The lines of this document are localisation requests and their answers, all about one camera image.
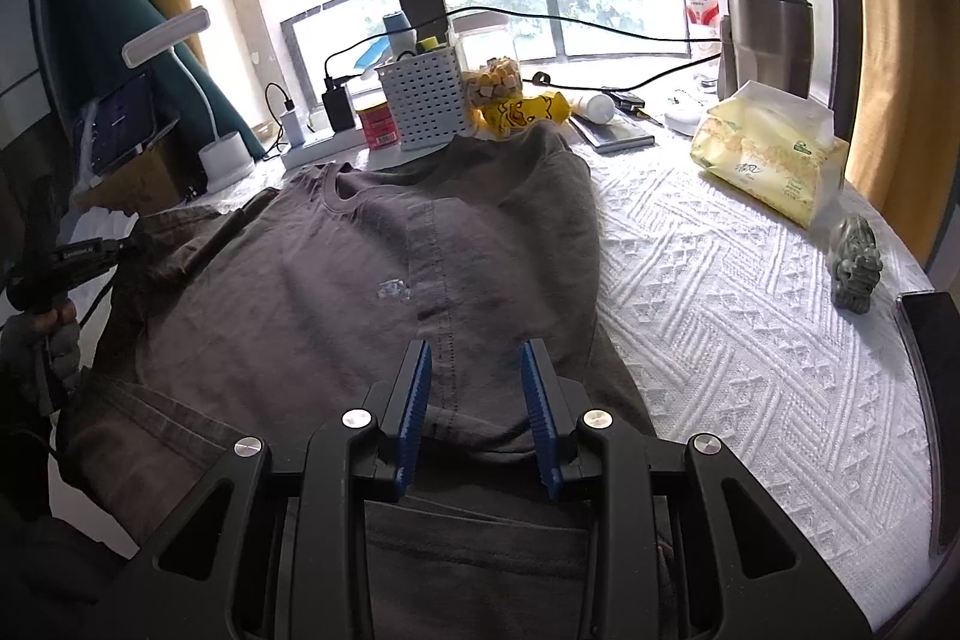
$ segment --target cardboard box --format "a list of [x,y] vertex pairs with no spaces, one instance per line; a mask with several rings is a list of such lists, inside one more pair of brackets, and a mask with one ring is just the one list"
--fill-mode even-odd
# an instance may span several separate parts
[[73,203],[82,212],[104,207],[141,218],[169,210],[186,198],[192,184],[184,160],[176,134],[164,133],[99,185],[73,196]]

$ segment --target teal curtain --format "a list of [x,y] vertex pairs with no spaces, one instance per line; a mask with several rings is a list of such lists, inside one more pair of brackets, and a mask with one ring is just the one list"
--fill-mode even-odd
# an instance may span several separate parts
[[[133,77],[120,56],[126,42],[162,23],[164,18],[150,0],[40,0],[44,14],[42,36],[49,52],[49,78],[64,98],[70,118],[94,97],[103,97]],[[254,158],[263,146],[242,116],[210,79],[185,44],[176,54],[197,78],[213,108],[221,135],[239,131]],[[198,151],[213,141],[203,100],[169,54],[147,64],[162,100],[181,113],[178,131],[184,145]]]

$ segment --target white cloth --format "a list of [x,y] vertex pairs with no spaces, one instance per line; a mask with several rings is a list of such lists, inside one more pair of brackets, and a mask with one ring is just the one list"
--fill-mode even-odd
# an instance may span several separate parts
[[894,321],[928,279],[846,186],[837,212],[870,221],[884,269],[869,314],[837,311],[802,229],[654,133],[611,156],[569,137],[596,186],[600,319],[659,436],[718,434],[879,627],[932,575],[928,442]]

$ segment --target stone statue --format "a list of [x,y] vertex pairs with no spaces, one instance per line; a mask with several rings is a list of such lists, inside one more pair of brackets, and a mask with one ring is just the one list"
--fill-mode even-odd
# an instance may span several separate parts
[[830,299],[840,310],[862,316],[870,311],[870,294],[880,282],[883,263],[877,238],[863,215],[847,215],[830,232],[827,249]]

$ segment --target black cable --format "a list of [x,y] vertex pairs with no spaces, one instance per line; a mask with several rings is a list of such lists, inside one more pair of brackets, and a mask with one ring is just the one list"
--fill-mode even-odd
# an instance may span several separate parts
[[0,91],[0,98],[3,98],[9,92],[16,90],[24,82],[30,79],[32,76],[36,76],[39,73],[40,73],[40,67],[37,67],[33,71],[31,71],[29,74],[24,74],[24,76],[16,80],[16,82],[13,82],[10,85],[8,85],[6,88],[3,88],[3,90]]
[[100,306],[100,303],[104,300],[104,297],[109,293],[109,290],[112,289],[113,281],[115,279],[116,279],[116,274],[110,277],[110,279],[107,280],[107,285],[102,287],[98,295],[93,297],[93,304],[90,305],[89,310],[87,310],[86,314],[80,319],[80,330],[83,330],[83,327],[85,327],[86,322],[88,322],[88,320],[91,319],[93,314],[96,313],[97,308]]
[[656,82],[661,77],[670,76],[671,74],[676,73],[677,71],[683,71],[685,68],[693,68],[694,66],[700,66],[702,63],[709,63],[710,61],[715,61],[719,58],[720,55],[711,55],[709,58],[701,58],[699,61],[689,61],[688,63],[680,64],[680,66],[675,66],[674,68],[668,68],[666,71],[661,71],[659,74],[654,74],[652,77],[648,77],[643,80],[643,82],[637,83],[637,85],[632,85],[628,88],[588,88],[583,85],[558,85],[556,82],[553,82],[550,79],[550,76],[546,71],[538,71],[534,74],[533,79],[525,79],[524,82],[529,82],[531,85],[539,85],[542,88],[557,88],[562,91],[597,91],[597,92],[630,92],[637,91],[640,88],[645,88],[651,82]]
[[[267,112],[269,112],[270,117],[274,119],[274,122],[277,124],[277,127],[280,129],[280,132],[277,133],[277,138],[274,140],[274,143],[270,145],[266,150],[263,151],[263,158],[261,159],[262,161],[272,161],[277,157],[277,155],[280,154],[278,150],[280,149],[280,140],[283,139],[283,124],[280,122],[280,119],[274,113],[274,108],[272,108],[272,106],[270,105],[270,88],[271,87],[277,88],[277,90],[282,92],[283,100],[286,103],[291,103],[290,95],[288,94],[288,92],[283,90],[282,85],[277,84],[275,82],[268,82],[267,86],[263,89],[263,100],[267,104]],[[277,154],[271,155],[270,153],[272,152],[272,150],[277,150]]]
[[48,455],[52,456],[54,460],[59,463],[59,453],[56,453],[47,440],[45,440],[43,437],[40,437],[40,435],[36,432],[32,432],[30,429],[16,425],[0,426],[0,434],[8,434],[10,437],[14,437],[16,434],[20,434],[21,437],[30,437],[30,439],[35,440],[37,445],[40,445],[40,447],[43,448]]
[[[601,31],[608,31],[609,33],[618,33],[621,36],[629,36],[632,39],[642,39],[644,42],[674,42],[689,44],[693,42],[720,42],[719,39],[665,39],[659,36],[647,36],[642,33],[633,33],[632,31],[622,31],[618,28],[611,28],[609,25],[601,25],[601,23],[591,23],[589,20],[577,20],[576,18],[566,18],[563,15],[541,15],[535,12],[515,12],[510,9],[501,9],[498,6],[461,6],[458,9],[451,9],[449,12],[443,13],[443,15],[438,15],[432,20],[425,20],[422,23],[417,23],[416,25],[409,25],[407,28],[397,28],[395,31],[390,31],[390,33],[406,33],[407,31],[415,31],[418,28],[423,28],[424,25],[430,25],[431,23],[437,23],[439,20],[444,18],[450,18],[453,15],[459,15],[461,12],[499,12],[501,15],[511,15],[517,18],[530,18],[531,20],[560,20],[562,23],[579,23],[579,25],[587,25],[588,28],[596,28]],[[366,42],[373,42],[374,39],[380,39],[383,36],[386,36],[386,33],[374,33],[371,36],[368,36],[365,39],[361,39],[359,42],[351,44],[349,47],[344,47],[339,49],[337,52],[326,57],[326,60],[323,62],[323,74],[327,80],[330,80],[330,60],[337,57],[337,55],[343,55],[345,52],[350,52],[354,47],[360,47],[360,44],[366,44]]]

